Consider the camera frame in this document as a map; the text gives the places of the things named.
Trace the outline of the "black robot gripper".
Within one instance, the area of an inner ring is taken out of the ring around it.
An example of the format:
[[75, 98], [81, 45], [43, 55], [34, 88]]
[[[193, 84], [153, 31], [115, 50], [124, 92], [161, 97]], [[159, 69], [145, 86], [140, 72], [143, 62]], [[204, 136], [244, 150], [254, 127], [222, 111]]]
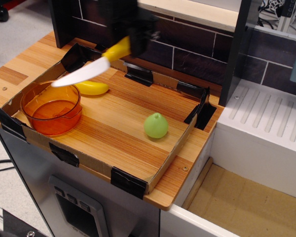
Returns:
[[100, 0], [99, 12], [113, 37], [129, 36], [131, 56], [143, 54], [156, 35], [158, 18], [138, 6], [136, 0]]

